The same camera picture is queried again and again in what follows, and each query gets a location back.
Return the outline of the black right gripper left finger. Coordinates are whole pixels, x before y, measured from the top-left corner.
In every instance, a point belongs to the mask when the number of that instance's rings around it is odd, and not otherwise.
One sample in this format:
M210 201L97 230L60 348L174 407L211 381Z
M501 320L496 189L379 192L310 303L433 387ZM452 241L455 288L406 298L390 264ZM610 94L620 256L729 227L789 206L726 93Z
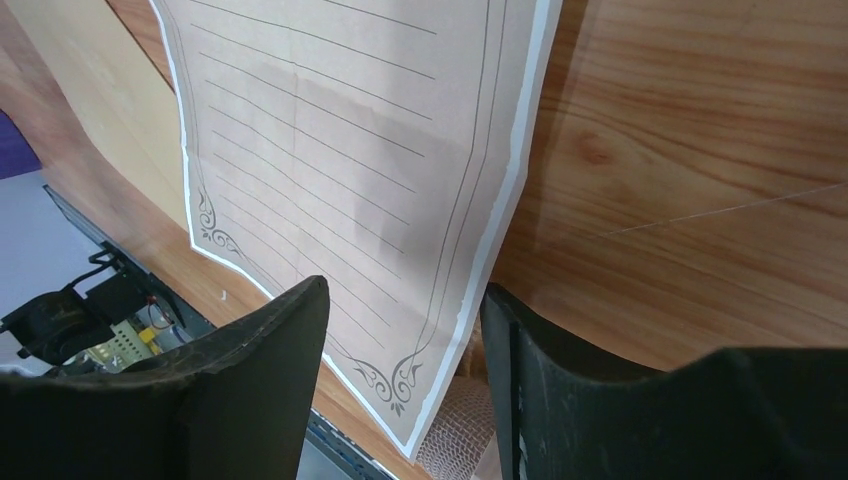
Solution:
M1 377L5 479L293 479L327 280L117 373Z

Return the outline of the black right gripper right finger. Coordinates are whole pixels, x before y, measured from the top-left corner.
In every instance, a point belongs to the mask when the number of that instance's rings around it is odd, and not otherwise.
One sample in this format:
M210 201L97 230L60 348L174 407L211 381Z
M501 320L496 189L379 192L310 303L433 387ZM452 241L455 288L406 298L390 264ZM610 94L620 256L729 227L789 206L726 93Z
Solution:
M663 372L497 284L480 318L507 479L843 479L847 352L724 347Z

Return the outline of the lined letter paper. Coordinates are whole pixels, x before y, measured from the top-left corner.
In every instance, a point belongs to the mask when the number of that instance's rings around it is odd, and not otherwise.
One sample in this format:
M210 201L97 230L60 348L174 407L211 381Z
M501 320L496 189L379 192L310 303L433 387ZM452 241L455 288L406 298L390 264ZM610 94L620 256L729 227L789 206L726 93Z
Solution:
M414 459L527 177L558 1L155 1L191 246L275 297Z

